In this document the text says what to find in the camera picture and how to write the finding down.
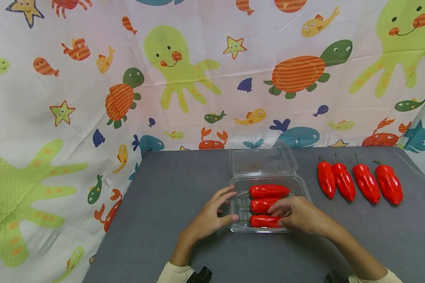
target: left hand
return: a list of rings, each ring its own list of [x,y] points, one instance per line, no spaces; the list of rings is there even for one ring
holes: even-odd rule
[[[206,238],[221,227],[230,225],[239,220],[236,214],[218,217],[218,213],[223,211],[221,205],[229,204],[228,199],[236,196],[237,192],[232,191],[235,186],[229,186],[218,190],[214,196],[207,202],[200,213],[183,231],[183,235],[192,238],[194,241]]]

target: red pepper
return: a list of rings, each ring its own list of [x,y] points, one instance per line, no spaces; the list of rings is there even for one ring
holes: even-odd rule
[[[357,165],[353,167],[353,173],[357,185],[364,197],[371,203],[377,204],[381,197],[375,177],[371,174],[367,165],[360,164],[357,154],[355,154]]]
[[[278,198],[261,198],[250,201],[250,209],[254,214],[267,214],[268,209],[279,199]]]
[[[321,190],[331,200],[335,194],[335,177],[332,173],[332,167],[329,162],[326,162],[320,156],[320,163],[317,165],[318,182],[320,183]]]
[[[272,217],[269,215],[252,215],[249,223],[251,227],[280,228],[280,226],[277,225],[277,222],[281,219],[281,217]]]
[[[375,162],[379,165],[375,172],[382,195],[393,205],[399,205],[403,200],[403,190],[394,169],[380,161]]]
[[[288,196],[290,189],[281,185],[257,185],[251,186],[249,194],[253,199],[282,198]]]
[[[338,191],[348,202],[352,202],[356,196],[354,182],[346,170],[345,164],[337,163],[337,154],[335,154],[335,164],[332,165],[332,172],[337,182]]]

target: gray tabletop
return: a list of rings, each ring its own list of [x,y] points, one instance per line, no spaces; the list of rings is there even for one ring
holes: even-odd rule
[[[349,172],[354,153],[371,170],[373,160],[394,167],[404,189],[397,208],[383,197],[371,205],[357,191],[353,203],[329,200],[316,179],[318,156],[334,152]],[[403,150],[389,147],[293,149],[313,203],[346,227],[404,283],[425,282],[425,176]],[[145,156],[84,283],[156,282],[177,235],[212,194],[228,185],[227,151],[154,152]],[[304,233],[233,233],[223,229],[199,242],[191,266],[212,271],[211,282],[322,282],[332,269],[352,274],[325,239]]]

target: cream sleeve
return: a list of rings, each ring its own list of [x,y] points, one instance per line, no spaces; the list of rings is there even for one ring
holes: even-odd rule
[[[186,283],[193,273],[194,270],[190,266],[180,267],[167,262],[157,283]]]
[[[370,281],[370,280],[361,280],[357,278],[356,275],[351,275],[348,277],[349,283],[403,283],[400,279],[398,279],[397,275],[395,275],[392,271],[387,270],[388,273],[385,277],[380,280]]]

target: clear plastic container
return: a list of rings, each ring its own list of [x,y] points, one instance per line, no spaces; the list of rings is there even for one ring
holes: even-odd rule
[[[232,232],[287,233],[285,228],[257,228],[249,225],[252,212],[249,188],[254,185],[275,184],[290,189],[287,197],[303,196],[311,202],[304,179],[297,175],[298,165],[290,148],[278,144],[272,148],[230,149],[228,163],[230,185],[235,186],[238,196],[230,200],[230,213],[239,215],[239,221],[230,226]]]

